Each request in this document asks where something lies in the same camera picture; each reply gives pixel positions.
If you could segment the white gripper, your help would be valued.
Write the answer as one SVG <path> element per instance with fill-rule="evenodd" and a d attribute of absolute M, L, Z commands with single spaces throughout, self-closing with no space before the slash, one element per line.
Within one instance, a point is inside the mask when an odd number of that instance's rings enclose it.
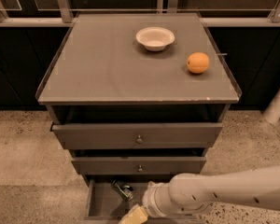
<path fill-rule="evenodd" d="M 151 217 L 167 217 L 170 213 L 171 199 L 169 187 L 165 183 L 149 181 L 142 198 L 143 206 L 136 204 L 119 224 L 144 224 Z"/>

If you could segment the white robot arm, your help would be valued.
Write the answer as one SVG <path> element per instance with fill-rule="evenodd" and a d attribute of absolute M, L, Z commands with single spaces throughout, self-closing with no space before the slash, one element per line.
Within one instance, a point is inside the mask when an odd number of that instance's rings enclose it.
<path fill-rule="evenodd" d="M 180 174 L 150 182 L 142 203 L 119 224 L 149 217 L 200 214 L 213 203 L 280 211 L 280 89 L 264 113 L 230 111 L 200 175 Z"/>

